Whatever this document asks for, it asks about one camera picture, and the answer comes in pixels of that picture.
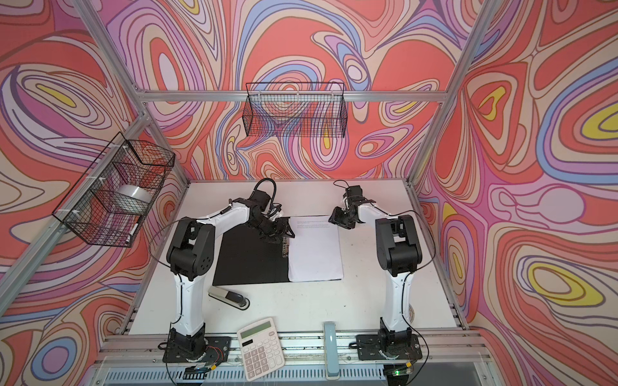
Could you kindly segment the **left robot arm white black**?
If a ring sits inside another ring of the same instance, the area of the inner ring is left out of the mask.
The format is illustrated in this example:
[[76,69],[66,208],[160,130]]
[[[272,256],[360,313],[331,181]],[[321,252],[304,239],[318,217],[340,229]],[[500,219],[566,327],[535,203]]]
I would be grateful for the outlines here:
[[215,241],[238,225],[257,230],[264,241],[281,245],[295,238],[287,217],[275,202],[277,184],[271,178],[259,180],[247,198],[231,199],[219,212],[184,217],[175,228],[166,260],[175,278],[176,320],[170,330],[183,342],[191,342],[204,331],[202,301],[204,275],[215,258]]

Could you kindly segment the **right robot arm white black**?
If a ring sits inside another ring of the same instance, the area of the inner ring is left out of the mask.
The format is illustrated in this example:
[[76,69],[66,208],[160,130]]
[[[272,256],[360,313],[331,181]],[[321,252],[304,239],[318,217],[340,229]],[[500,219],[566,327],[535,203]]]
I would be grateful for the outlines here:
[[423,261],[415,218],[389,214],[368,203],[347,209],[335,207],[328,221],[347,230],[359,224],[373,227],[378,264],[386,275],[386,301],[378,337],[386,347],[411,340],[411,281]]

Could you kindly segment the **printed paper sheets stack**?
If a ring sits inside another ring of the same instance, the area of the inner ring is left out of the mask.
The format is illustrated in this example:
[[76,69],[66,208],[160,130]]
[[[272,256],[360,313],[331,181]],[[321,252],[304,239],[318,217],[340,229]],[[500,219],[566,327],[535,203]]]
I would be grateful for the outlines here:
[[290,218],[295,237],[288,249],[291,282],[338,281],[344,278],[339,228],[328,216]]

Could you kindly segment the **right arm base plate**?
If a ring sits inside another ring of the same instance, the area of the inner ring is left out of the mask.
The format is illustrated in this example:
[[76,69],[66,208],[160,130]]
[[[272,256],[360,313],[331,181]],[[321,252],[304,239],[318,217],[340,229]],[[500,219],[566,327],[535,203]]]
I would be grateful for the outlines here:
[[357,335],[349,348],[357,351],[359,360],[405,360],[412,363],[423,358],[417,335],[389,340],[379,335]]

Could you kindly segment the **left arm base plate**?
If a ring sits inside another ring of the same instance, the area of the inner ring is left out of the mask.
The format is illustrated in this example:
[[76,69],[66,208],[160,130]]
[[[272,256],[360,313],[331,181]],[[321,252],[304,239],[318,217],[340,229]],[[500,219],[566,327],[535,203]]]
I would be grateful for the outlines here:
[[187,338],[178,335],[164,345],[164,363],[225,363],[229,357],[232,339],[227,336],[199,336]]

